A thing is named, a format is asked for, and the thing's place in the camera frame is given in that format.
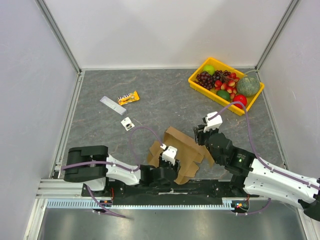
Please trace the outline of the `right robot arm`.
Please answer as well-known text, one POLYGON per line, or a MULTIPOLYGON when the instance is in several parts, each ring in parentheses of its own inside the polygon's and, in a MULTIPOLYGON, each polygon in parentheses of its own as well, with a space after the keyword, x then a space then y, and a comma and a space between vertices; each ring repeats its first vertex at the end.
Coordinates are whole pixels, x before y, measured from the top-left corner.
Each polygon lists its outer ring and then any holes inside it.
POLYGON ((309 218, 320 219, 320 180, 276 166, 258 155, 233 145, 218 128, 193 127, 195 142, 204 146, 214 162, 232 174, 229 191, 277 200, 301 209, 309 218))

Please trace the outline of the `brown cardboard box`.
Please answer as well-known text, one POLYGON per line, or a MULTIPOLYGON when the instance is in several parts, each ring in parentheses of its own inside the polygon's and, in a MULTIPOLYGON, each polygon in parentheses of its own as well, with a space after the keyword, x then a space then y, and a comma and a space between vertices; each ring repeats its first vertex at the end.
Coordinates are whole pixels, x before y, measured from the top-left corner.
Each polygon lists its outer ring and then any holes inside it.
POLYGON ((177 149, 175 158, 180 162, 180 169, 175 179, 173 179, 175 175, 173 170, 169 170, 169 173, 154 170, 155 173, 152 176, 155 177, 155 182, 151 183, 152 187, 169 187, 174 183, 184 185, 195 177, 203 159, 208 160, 210 167, 215 164, 213 157, 204 145, 198 145, 193 138, 172 126, 165 131, 163 143, 168 147, 172 146, 177 149))

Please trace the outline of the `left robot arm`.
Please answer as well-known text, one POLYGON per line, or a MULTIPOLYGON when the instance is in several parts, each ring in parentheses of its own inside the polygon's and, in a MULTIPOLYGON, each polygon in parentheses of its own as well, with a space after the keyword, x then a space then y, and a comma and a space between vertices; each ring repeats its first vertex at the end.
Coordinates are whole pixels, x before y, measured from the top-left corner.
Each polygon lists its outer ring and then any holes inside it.
POLYGON ((108 153, 104 145, 73 147, 68 151, 67 163, 61 167, 64 181, 83 183, 99 197, 110 191, 109 179, 120 181, 127 186, 170 186, 178 177, 181 168, 176 159, 178 149, 162 144, 163 152, 158 166, 130 165, 117 160, 108 153))

